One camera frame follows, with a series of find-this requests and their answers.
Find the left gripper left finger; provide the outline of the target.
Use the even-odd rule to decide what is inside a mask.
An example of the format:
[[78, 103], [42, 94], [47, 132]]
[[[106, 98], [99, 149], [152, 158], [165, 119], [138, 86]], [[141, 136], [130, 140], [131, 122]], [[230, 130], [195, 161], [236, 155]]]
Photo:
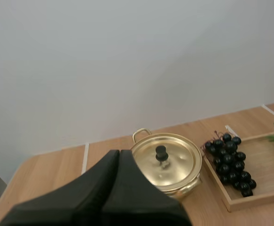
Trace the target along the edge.
[[116, 178], [120, 152], [110, 150], [70, 183], [15, 205], [0, 226], [98, 226]]

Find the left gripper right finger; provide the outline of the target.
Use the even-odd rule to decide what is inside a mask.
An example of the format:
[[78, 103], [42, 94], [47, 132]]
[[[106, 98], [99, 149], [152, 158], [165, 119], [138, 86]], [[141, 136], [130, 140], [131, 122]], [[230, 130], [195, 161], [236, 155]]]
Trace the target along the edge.
[[122, 150], [113, 188], [102, 208], [104, 226], [189, 226], [182, 204], [152, 185], [132, 151]]

